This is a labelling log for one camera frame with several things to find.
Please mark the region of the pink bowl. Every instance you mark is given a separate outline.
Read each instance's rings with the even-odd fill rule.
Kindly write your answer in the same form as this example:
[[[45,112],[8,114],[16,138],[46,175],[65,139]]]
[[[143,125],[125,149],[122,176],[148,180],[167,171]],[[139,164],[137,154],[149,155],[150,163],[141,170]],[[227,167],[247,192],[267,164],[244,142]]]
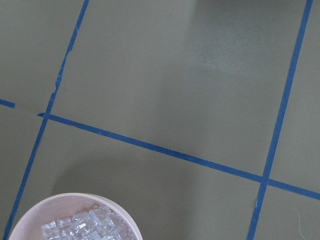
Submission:
[[[125,209],[110,199],[89,193],[62,193],[42,200],[21,217],[8,238],[10,240],[42,240],[43,224],[100,205],[107,206],[120,215],[132,229],[137,240],[143,238],[137,224]]]

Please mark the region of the clear ice cubes pile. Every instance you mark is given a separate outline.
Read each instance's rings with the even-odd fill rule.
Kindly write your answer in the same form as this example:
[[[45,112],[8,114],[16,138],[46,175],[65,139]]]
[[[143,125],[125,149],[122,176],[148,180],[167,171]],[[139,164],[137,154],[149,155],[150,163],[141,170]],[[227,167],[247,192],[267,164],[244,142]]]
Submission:
[[[41,226],[45,240],[136,240],[125,220],[106,205]]]

